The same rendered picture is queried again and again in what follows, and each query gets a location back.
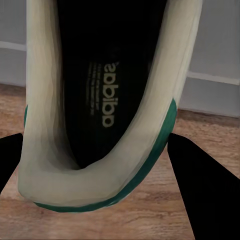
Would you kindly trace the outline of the gym shoe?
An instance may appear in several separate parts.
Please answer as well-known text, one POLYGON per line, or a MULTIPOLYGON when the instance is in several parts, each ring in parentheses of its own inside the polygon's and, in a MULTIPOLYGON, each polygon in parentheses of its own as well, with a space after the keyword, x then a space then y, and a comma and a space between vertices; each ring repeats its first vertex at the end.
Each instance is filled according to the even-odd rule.
POLYGON ((115 206, 168 144, 203 0, 26 0, 18 192, 80 214, 115 206))

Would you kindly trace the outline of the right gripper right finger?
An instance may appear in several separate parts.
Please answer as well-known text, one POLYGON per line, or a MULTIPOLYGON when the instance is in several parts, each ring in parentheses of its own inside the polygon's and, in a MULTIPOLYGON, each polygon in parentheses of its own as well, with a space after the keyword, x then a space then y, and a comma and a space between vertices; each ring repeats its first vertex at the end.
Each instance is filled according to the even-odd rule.
POLYGON ((185 136, 167 151, 195 240, 240 240, 240 178, 185 136))

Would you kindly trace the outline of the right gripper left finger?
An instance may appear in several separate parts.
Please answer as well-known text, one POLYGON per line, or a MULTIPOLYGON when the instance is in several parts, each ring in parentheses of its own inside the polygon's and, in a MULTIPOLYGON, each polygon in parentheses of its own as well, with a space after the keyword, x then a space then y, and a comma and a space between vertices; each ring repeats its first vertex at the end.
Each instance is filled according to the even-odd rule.
POLYGON ((0 193, 20 163, 23 137, 17 133, 0 138, 0 193))

